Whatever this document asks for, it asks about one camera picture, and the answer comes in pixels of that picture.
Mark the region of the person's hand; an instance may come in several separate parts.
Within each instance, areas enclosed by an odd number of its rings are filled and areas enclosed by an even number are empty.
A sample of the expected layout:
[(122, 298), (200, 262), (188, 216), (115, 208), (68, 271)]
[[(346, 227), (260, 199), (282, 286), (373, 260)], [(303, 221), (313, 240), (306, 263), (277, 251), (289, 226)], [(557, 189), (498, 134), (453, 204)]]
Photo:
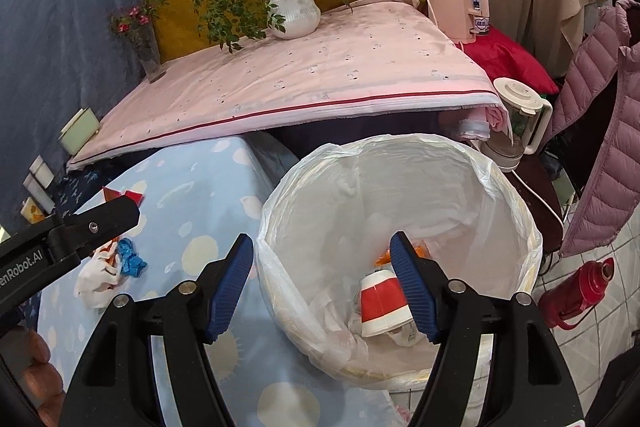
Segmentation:
[(36, 401), (43, 424), (56, 427), (66, 398), (58, 370), (50, 363), (51, 353), (44, 339), (32, 329), (27, 331), (30, 364), (23, 371), (26, 388)]

